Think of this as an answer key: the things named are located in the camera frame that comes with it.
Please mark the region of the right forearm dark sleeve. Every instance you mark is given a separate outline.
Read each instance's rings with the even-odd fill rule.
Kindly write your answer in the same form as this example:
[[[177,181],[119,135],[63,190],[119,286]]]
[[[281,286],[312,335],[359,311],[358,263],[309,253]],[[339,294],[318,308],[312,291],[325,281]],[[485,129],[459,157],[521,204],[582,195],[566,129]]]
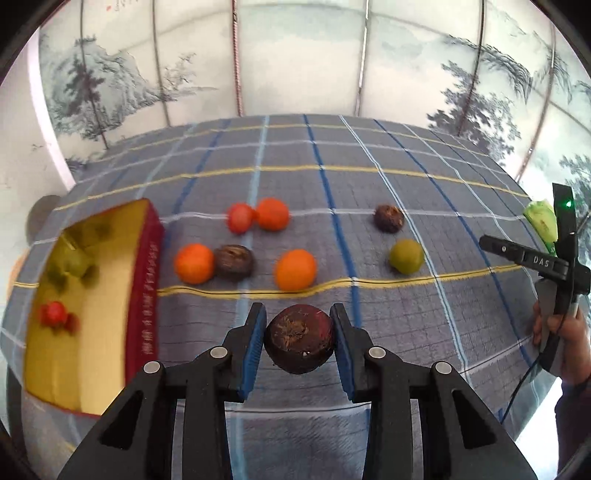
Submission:
[[[562,386],[563,394],[555,407],[559,445],[558,470],[562,470],[572,455],[590,434],[590,379]]]

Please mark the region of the person's right hand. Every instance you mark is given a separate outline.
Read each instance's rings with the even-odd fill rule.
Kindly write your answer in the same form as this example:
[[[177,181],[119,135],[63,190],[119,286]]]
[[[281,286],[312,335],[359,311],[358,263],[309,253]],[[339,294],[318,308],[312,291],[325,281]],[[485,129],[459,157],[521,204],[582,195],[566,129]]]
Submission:
[[[590,337],[586,317],[581,308],[575,316],[550,316],[549,330],[563,341],[564,352],[560,378],[569,386],[583,384],[590,377]]]

